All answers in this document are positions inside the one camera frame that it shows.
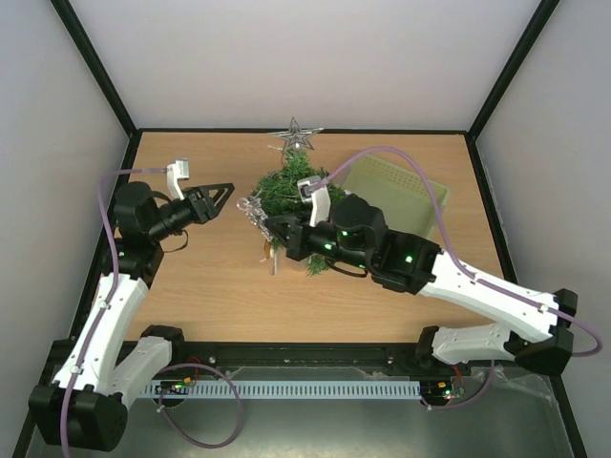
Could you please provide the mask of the light green plastic basket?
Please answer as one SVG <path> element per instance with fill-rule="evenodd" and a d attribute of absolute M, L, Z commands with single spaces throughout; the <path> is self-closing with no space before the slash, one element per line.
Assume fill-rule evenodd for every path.
<path fill-rule="evenodd" d="M 437 218 L 417 173 L 375 156 L 363 156 L 335 178 L 335 183 L 379 208 L 390 229 L 433 237 Z"/>

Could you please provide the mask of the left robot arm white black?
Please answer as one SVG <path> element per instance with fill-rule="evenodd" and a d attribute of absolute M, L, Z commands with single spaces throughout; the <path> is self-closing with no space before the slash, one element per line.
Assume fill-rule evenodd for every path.
<path fill-rule="evenodd" d="M 182 355 L 184 336 L 172 326 L 151 325 L 125 359 L 119 357 L 132 318 L 164 257 L 161 246 L 191 224 L 216 218 L 235 187 L 219 183 L 176 190 L 163 204 L 143 181 L 114 194 L 115 222 L 95 299 L 70 355 L 47 385 L 29 399 L 33 421 L 48 445 L 64 449 L 115 449 L 140 391 Z"/>

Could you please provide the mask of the small green christmas tree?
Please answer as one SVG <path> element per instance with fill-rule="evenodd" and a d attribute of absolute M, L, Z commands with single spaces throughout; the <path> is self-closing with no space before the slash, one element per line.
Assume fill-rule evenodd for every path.
<path fill-rule="evenodd" d="M 322 167 L 315 169 L 311 165 L 308 155 L 297 156 L 297 161 L 299 162 L 298 180 L 311 176 L 326 177 L 329 175 L 329 172 Z M 303 203 L 298 196 L 297 181 L 295 184 L 289 186 L 281 184 L 268 185 L 264 183 L 261 178 L 251 196 L 259 196 L 262 201 L 263 209 L 269 217 L 276 217 L 304 210 L 311 211 L 311 205 Z M 333 184 L 329 184 L 327 189 L 331 203 L 336 203 L 347 196 L 343 189 Z M 319 275 L 328 270 L 324 258 L 320 255 L 312 255 L 303 261 L 305 262 L 305 272 L 308 276 Z"/>

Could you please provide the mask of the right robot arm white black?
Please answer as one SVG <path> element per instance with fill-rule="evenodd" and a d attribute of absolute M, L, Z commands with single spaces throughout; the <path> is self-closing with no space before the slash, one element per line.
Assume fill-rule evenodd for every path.
<path fill-rule="evenodd" d="M 453 260 L 433 241 L 390 229 L 383 212 L 357 196 L 333 204 L 327 219 L 311 223 L 310 216 L 303 211 L 266 220 L 288 258 L 320 255 L 330 264 L 361 268 L 385 289 L 452 302 L 490 319 L 480 326 L 424 328 L 416 350 L 423 371 L 495 360 L 558 376 L 571 359 L 575 292 L 528 290 Z"/>

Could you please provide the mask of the clear led string lights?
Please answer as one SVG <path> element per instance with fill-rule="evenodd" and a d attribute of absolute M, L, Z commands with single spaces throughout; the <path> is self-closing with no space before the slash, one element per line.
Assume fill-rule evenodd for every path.
<path fill-rule="evenodd" d="M 268 185 L 281 184 L 289 186 L 295 184 L 298 180 L 297 175 L 299 172 L 299 162 L 297 161 L 295 151 L 273 145 L 268 145 L 267 148 L 280 154 L 281 167 L 278 170 L 268 172 L 262 178 L 262 181 Z"/>

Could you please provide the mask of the silver star ornament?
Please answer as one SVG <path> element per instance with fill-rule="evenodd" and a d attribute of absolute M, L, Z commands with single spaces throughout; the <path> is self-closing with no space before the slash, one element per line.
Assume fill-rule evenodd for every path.
<path fill-rule="evenodd" d="M 283 146 L 276 147 L 276 150 L 281 152 L 281 163 L 284 164 L 287 159 L 292 159 L 295 156 L 305 156 L 307 150 L 314 151 L 315 148 L 311 139 L 324 130 L 324 127 L 303 128 L 297 119 L 292 116 L 285 130 L 270 132 L 268 135 L 283 142 Z"/>

